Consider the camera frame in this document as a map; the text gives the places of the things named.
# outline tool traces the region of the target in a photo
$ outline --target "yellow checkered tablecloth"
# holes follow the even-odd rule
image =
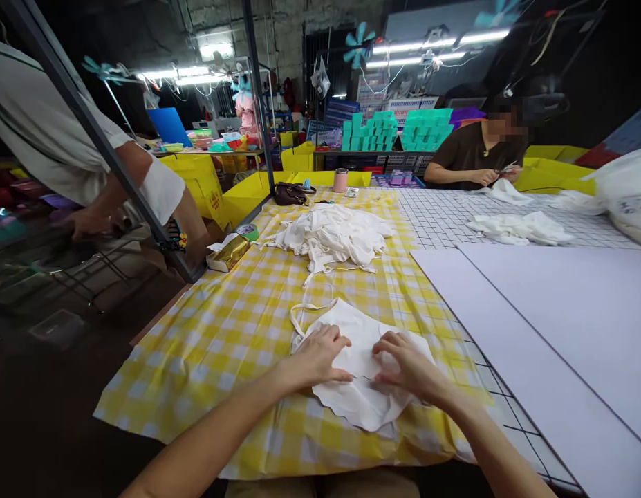
[[[492,404],[456,319],[409,254],[415,248],[414,232],[395,194],[361,189],[356,199],[346,199],[321,187],[314,199],[369,211],[394,225],[388,253],[372,263],[377,273],[319,273],[303,290],[308,257],[251,247],[230,273],[208,271],[161,318],[106,386],[94,415],[168,443],[236,386],[290,354],[294,305],[320,306],[335,297],[375,320],[421,334],[441,370]],[[293,220],[304,209],[266,205],[255,223],[264,236],[274,234],[280,221]],[[305,329],[325,311],[296,313]],[[472,459],[460,430],[435,407],[410,405],[398,420],[368,433],[308,392],[278,403],[221,477],[330,474],[376,465],[429,465],[454,456]]]

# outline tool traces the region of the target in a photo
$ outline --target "white grid mat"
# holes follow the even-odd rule
[[[387,190],[400,193],[400,203],[405,216],[416,231],[416,241],[426,249],[453,248],[459,242],[497,243],[486,237],[475,237],[476,233],[465,226],[473,214],[525,215],[543,210],[544,214],[560,223],[567,233],[575,237],[569,246],[641,250],[641,246],[617,231],[605,216],[584,216],[555,209],[546,204],[552,197],[550,195],[533,194],[531,197],[535,199],[534,202],[527,206],[515,206],[483,194],[459,190]],[[549,448],[535,424],[527,417],[516,398],[462,326],[461,331],[479,376],[498,407],[495,412],[490,410],[490,413],[495,414],[496,422],[502,425],[509,440],[544,479],[583,494],[576,480]]]

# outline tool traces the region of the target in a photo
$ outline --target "black shirt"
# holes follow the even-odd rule
[[[499,142],[485,155],[486,147],[481,131],[481,122],[476,122],[454,130],[442,143],[431,159],[451,171],[470,169],[493,169],[500,171],[516,163],[523,166],[523,157],[528,149],[528,141],[523,136],[510,136],[506,142]],[[482,185],[471,181],[453,183],[428,183],[430,188],[455,190],[477,190]]]

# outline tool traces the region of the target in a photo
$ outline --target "hand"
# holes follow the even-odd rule
[[[122,226],[122,215],[119,210],[105,215],[96,212],[91,206],[76,211],[69,218],[73,221],[74,231],[71,239],[79,241],[83,235],[92,235],[101,232],[110,232],[113,225]]]
[[[508,179],[511,183],[513,183],[519,179],[519,176],[521,175],[522,171],[523,171],[522,167],[514,166],[508,172],[502,173],[502,177]]]
[[[386,332],[373,345],[374,355],[381,351],[390,353],[396,359],[400,371],[381,371],[375,377],[376,382],[399,386],[441,409],[445,409],[456,397],[456,386],[405,335]]]
[[[336,325],[323,325],[308,335],[295,354],[279,363],[281,377],[292,381],[291,391],[331,380],[352,382],[352,374],[332,368],[334,358],[345,346],[351,346],[350,339],[341,335]]]
[[[487,187],[498,179],[498,174],[492,169],[474,169],[470,172],[468,180]]]

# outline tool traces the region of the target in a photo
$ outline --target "white t-shirt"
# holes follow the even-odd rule
[[[115,148],[133,140],[91,102],[85,102]],[[0,138],[48,188],[91,204],[110,168],[37,61],[0,42]],[[152,156],[140,187],[159,222],[168,222],[182,199],[184,180]],[[131,216],[137,212],[125,203]]]

